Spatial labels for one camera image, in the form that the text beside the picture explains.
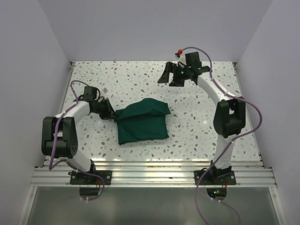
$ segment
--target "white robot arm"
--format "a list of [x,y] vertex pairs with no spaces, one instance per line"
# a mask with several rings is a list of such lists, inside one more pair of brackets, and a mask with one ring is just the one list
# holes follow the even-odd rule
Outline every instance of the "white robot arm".
[[220,89],[212,81],[209,75],[210,68],[202,66],[198,52],[183,55],[182,52],[175,54],[179,59],[177,64],[167,62],[163,75],[158,83],[168,83],[169,73],[173,73],[173,80],[169,84],[171,87],[184,87],[185,80],[192,80],[200,86],[213,100],[216,108],[214,117],[214,128],[217,132],[216,154],[211,163],[214,163],[210,171],[210,181],[206,184],[222,184],[226,176],[232,176],[231,156],[234,145],[230,145],[227,151],[217,161],[217,158],[224,151],[224,148],[231,142],[231,139],[240,134],[246,125],[246,105],[243,101],[229,98],[221,93]]
[[[97,91],[99,90],[95,87],[84,87],[84,94],[79,97],[79,101],[74,107],[54,117],[45,117],[43,120],[42,153],[45,156],[51,156],[54,150],[54,158],[66,161],[70,167],[81,171],[82,173],[76,173],[76,176],[72,176],[76,177],[78,181],[78,183],[75,181],[74,184],[94,182],[93,178],[95,177],[86,176],[84,172],[99,175],[93,161],[78,150],[75,125],[90,113],[98,114],[103,120],[118,117],[108,98],[103,96],[97,98]],[[58,124],[58,132],[56,132],[55,127],[59,118],[61,120]]]

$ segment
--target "purple cable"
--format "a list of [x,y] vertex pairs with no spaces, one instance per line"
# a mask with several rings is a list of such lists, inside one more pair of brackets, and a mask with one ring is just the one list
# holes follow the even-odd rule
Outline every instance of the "purple cable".
[[52,170],[54,167],[56,167],[59,163],[61,163],[62,161],[58,161],[57,163],[55,163],[53,165],[53,160],[54,160],[54,156],[55,156],[55,151],[56,151],[56,144],[57,144],[57,135],[58,135],[58,127],[60,125],[60,121],[62,120],[62,118],[66,115],[67,112],[69,112],[71,109],[73,109],[75,105],[72,105],[71,107],[69,107],[64,113],[61,114],[61,116],[58,118],[58,120],[56,121],[55,124],[55,130],[54,130],[54,141],[53,141],[53,147],[52,147],[52,152],[51,152],[51,158],[50,158],[50,163],[49,163],[49,170]]
[[[55,156],[55,151],[56,151],[56,144],[57,144],[57,136],[58,136],[58,128],[59,128],[59,124],[60,124],[60,121],[62,120],[62,118],[66,115],[66,113],[68,113],[71,109],[73,109],[77,104],[78,104],[78,96],[76,95],[75,91],[74,91],[74,88],[73,88],[73,84],[75,82],[79,82],[79,83],[82,83],[86,86],[89,86],[87,83],[85,82],[82,82],[82,81],[79,81],[79,80],[73,80],[71,81],[70,83],[70,87],[71,87],[71,91],[72,93],[74,94],[75,98],[76,98],[76,104],[70,106],[68,109],[65,110],[64,113],[61,114],[61,116],[59,117],[59,119],[56,121],[56,124],[55,124],[55,130],[54,130],[54,141],[53,141],[53,147],[52,147],[52,152],[51,152],[51,158],[50,158],[50,163],[49,163],[49,170],[52,170],[54,167],[56,167],[59,163],[61,162],[66,162],[65,159],[62,159],[62,160],[59,160],[58,162],[56,162],[54,165],[53,165],[53,160],[54,160],[54,156]],[[98,175],[95,175],[95,174],[92,174],[92,173],[88,173],[88,172],[85,172],[85,171],[82,171],[82,170],[79,170],[75,167],[73,167],[70,163],[67,162],[67,165],[70,166],[72,169],[74,170],[78,170],[79,172],[85,174],[85,175],[88,175],[88,176],[93,176],[93,177],[97,177],[98,179],[101,180],[102,184],[103,184],[103,187],[101,189],[101,192],[94,198],[86,198],[87,201],[91,201],[91,200],[94,200],[96,198],[98,198],[104,191],[104,186],[105,186],[105,182],[103,180],[102,177],[98,176]]]
[[87,83],[85,83],[85,82],[83,82],[83,81],[79,81],[79,80],[73,80],[73,81],[71,81],[71,83],[70,83],[71,91],[73,92],[73,94],[74,94],[74,96],[75,96],[75,98],[76,98],[76,104],[78,104],[78,96],[76,95],[76,93],[75,93],[75,91],[74,91],[74,88],[73,88],[73,84],[74,84],[75,82],[83,83],[85,86],[88,86],[88,87],[89,87],[89,85],[88,85]]
[[[210,62],[210,78],[211,78],[211,80],[213,81],[213,83],[216,85],[216,87],[218,87],[218,89],[219,89],[223,94],[225,94],[226,96],[228,96],[228,97],[230,97],[230,98],[234,98],[234,99],[243,101],[243,102],[245,102],[245,103],[251,105],[252,107],[254,107],[254,108],[256,109],[256,111],[257,111],[258,114],[259,114],[259,123],[258,123],[258,125],[257,125],[254,129],[252,129],[252,130],[250,130],[250,131],[248,131],[248,132],[246,132],[246,133],[244,133],[244,134],[238,135],[238,136],[234,137],[233,139],[231,139],[231,141],[227,144],[227,146],[226,146],[225,149],[222,151],[222,153],[219,155],[219,157],[215,160],[215,162],[213,162],[213,163],[210,165],[210,167],[202,174],[202,176],[201,176],[201,177],[199,178],[199,180],[198,180],[198,183],[197,183],[197,186],[196,186],[196,192],[195,192],[195,204],[196,204],[196,208],[197,208],[197,211],[198,211],[199,215],[201,216],[201,218],[203,219],[203,221],[204,221],[206,224],[209,225],[209,222],[207,221],[207,219],[206,219],[206,218],[203,216],[203,214],[201,213],[200,208],[199,208],[199,205],[198,205],[198,198],[197,198],[197,196],[198,196],[198,189],[199,189],[200,182],[201,182],[201,180],[203,179],[203,177],[208,173],[208,171],[209,171],[209,170],[216,164],[216,162],[224,155],[224,153],[227,151],[227,149],[229,148],[229,146],[230,146],[236,139],[238,139],[238,138],[240,138],[240,137],[243,137],[243,136],[246,136],[246,135],[248,135],[248,134],[250,134],[250,133],[255,132],[255,131],[261,126],[262,121],[263,121],[263,116],[262,116],[261,111],[258,109],[258,107],[257,107],[256,105],[254,105],[253,103],[251,103],[251,102],[249,102],[249,101],[247,101],[247,100],[245,100],[245,99],[243,99],[243,98],[239,98],[239,97],[235,97],[235,96],[229,95],[229,94],[226,93],[226,91],[224,91],[224,90],[221,88],[221,86],[216,82],[216,80],[215,80],[215,79],[213,78],[213,76],[212,76],[212,61],[211,61],[210,56],[209,56],[205,51],[203,51],[203,50],[200,49],[200,48],[196,48],[196,47],[187,47],[187,48],[184,48],[184,49],[182,49],[182,50],[184,51],[184,50],[186,50],[186,49],[196,49],[196,50],[198,50],[198,51],[200,51],[200,52],[202,52],[203,54],[206,55],[206,57],[208,58],[208,60],[209,60],[209,62]],[[226,205],[226,206],[228,206],[229,208],[231,208],[231,209],[236,213],[236,215],[237,215],[238,218],[239,218],[239,225],[241,225],[242,221],[241,221],[241,217],[240,217],[238,211],[237,211],[236,209],[234,209],[231,205],[229,205],[229,204],[227,204],[227,203],[225,203],[225,202],[223,202],[223,201],[221,201],[221,203],[224,204],[224,205]]]

